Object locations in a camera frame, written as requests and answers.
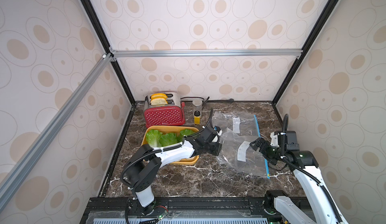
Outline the chinese cabbage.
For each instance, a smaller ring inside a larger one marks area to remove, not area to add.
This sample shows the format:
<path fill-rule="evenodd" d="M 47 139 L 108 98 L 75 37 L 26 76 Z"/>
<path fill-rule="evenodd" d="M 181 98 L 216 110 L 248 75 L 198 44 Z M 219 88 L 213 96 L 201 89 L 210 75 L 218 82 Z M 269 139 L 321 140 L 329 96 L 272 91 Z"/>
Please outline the chinese cabbage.
<path fill-rule="evenodd" d="M 161 135 L 159 143 L 162 147 L 177 144 L 179 142 L 178 137 L 175 133 L 167 133 Z"/>
<path fill-rule="evenodd" d="M 146 141 L 152 148 L 161 147 L 162 145 L 160 144 L 159 141 L 162 135 L 163 133 L 160 132 L 159 130 L 155 130 L 155 129 L 149 130 L 146 133 Z"/>
<path fill-rule="evenodd" d="M 193 135 L 194 133 L 195 133 L 195 131 L 193 131 L 191 129 L 181 130 L 179 135 L 177 136 L 177 140 L 178 140 L 178 142 L 182 142 L 184 136 L 190 136 L 190 135 Z"/>

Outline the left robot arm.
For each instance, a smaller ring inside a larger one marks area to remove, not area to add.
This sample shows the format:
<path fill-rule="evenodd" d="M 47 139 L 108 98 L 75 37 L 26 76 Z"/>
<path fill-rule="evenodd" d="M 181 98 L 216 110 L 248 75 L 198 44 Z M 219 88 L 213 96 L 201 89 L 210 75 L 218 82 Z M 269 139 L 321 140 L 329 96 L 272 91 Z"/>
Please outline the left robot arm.
<path fill-rule="evenodd" d="M 183 129 L 165 134 L 158 129 L 149 130 L 145 135 L 146 144 L 124 165 L 120 180 L 143 208 L 151 207 L 155 203 L 151 184 L 159 169 L 202 154 L 218 156 L 221 134 L 221 128 L 213 125 L 212 117 L 199 131 Z"/>

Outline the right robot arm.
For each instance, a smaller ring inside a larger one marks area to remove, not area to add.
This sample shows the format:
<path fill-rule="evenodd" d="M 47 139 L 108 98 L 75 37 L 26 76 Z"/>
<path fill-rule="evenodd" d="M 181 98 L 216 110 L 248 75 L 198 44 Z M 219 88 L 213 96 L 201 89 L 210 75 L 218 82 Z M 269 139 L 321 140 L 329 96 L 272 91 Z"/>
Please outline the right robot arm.
<path fill-rule="evenodd" d="M 268 163 L 283 162 L 301 184 L 311 206 L 314 219 L 305 214 L 282 190 L 269 190 L 263 207 L 267 214 L 280 214 L 285 224 L 345 224 L 347 220 L 326 187 L 319 164 L 310 151 L 300 150 L 297 134 L 289 131 L 289 115 L 285 115 L 280 131 L 271 134 L 271 141 L 258 138 L 250 143 Z"/>

